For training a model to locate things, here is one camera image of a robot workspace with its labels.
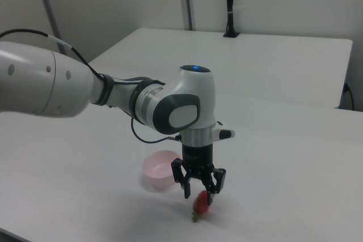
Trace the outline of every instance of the strawberry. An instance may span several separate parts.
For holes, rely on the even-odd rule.
[[[193,203],[193,222],[199,221],[199,216],[206,213],[209,209],[209,205],[207,202],[208,193],[206,190],[199,193],[198,197],[195,199]]]

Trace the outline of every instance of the pink bowl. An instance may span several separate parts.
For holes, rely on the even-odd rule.
[[[179,154],[171,150],[154,152],[143,161],[142,171],[149,178],[150,183],[163,188],[174,182],[171,162],[180,158]]]

